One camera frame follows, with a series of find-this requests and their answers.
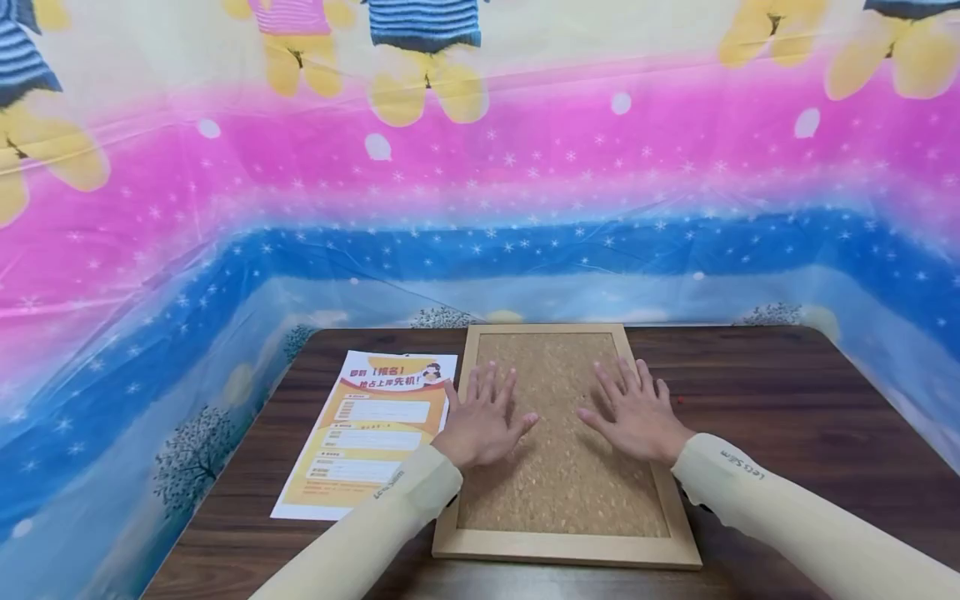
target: cork board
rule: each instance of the cork board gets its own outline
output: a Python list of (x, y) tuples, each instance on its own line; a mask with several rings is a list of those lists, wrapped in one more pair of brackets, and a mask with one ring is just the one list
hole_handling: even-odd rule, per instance
[(619, 455), (574, 413), (599, 399), (593, 362), (618, 373), (621, 355), (633, 363), (622, 325), (470, 327), (461, 385), (477, 364), (514, 366), (516, 410), (540, 422), (506, 460), (466, 474), (434, 556), (700, 567), (669, 470)]

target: paper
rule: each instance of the paper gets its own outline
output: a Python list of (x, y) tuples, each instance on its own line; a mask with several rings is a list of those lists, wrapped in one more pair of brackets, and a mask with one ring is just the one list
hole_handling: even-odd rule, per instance
[(273, 518), (338, 520), (444, 429), (457, 357), (351, 350)]

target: beige arm sleeve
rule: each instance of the beige arm sleeve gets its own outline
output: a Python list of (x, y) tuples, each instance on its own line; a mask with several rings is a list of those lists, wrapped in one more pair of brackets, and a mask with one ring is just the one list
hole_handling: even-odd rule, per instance
[(383, 488), (304, 548), (252, 599), (362, 598), (400, 547), (437, 518), (463, 481), (436, 448), (421, 446)]
[(960, 574), (765, 470), (720, 438), (694, 436), (673, 473), (691, 502), (772, 546), (834, 600), (960, 598)]

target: striped shirt print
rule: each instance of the striped shirt print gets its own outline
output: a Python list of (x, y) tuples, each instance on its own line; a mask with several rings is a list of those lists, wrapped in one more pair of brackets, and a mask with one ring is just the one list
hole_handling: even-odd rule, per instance
[(260, 31), (271, 36), (330, 33), (323, 0), (248, 0)]
[(476, 0), (368, 0), (368, 4), (374, 44), (424, 52), (438, 52), (457, 42), (480, 45)]
[(941, 12), (960, 10), (957, 0), (867, 0), (866, 11), (901, 19), (926, 19)]
[(60, 89), (24, 27), (38, 31), (30, 0), (0, 0), (0, 105), (35, 87)]

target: cartoon figure print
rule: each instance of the cartoon figure print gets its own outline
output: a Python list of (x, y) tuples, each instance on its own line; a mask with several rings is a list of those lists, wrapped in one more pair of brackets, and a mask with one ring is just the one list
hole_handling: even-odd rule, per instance
[(423, 380), (426, 382), (423, 384), (423, 387), (428, 385), (433, 385), (440, 381), (442, 375), (440, 375), (440, 365), (437, 363), (430, 363), (426, 366), (426, 369), (423, 370)]
[(69, 27), (60, 0), (0, 0), (0, 228), (29, 201), (23, 162), (36, 160), (67, 185), (91, 191), (107, 182), (108, 165), (93, 139), (59, 111), (62, 87), (27, 30)]
[(330, 27), (353, 27), (356, 15), (348, 0), (223, 0), (237, 19), (256, 17), (267, 57), (267, 81), (281, 96), (293, 96), (300, 72), (315, 92), (330, 98), (343, 81)]
[(423, 114), (432, 89), (454, 123), (487, 113), (483, 78), (468, 63), (480, 47), (477, 0), (363, 0), (370, 7), (374, 46), (382, 48), (371, 104), (388, 125), (404, 127)]
[(810, 56), (827, 6), (828, 0), (740, 0), (717, 57), (729, 68), (739, 68), (770, 42), (778, 64), (796, 66)]
[(829, 67), (827, 96), (851, 96), (885, 59), (904, 98), (933, 98), (950, 87), (960, 60), (960, 2), (867, 0), (863, 10), (856, 37)]

